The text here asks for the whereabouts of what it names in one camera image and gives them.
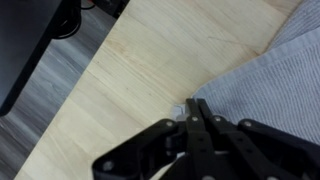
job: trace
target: light wood surface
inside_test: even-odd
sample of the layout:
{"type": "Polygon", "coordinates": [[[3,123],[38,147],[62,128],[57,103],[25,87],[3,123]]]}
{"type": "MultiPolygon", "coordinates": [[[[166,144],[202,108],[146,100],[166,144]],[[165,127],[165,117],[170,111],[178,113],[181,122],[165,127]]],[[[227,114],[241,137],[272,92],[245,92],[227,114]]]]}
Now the light wood surface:
{"type": "Polygon", "coordinates": [[[97,157],[263,53],[299,2],[131,0],[16,179],[92,179],[97,157]]]}

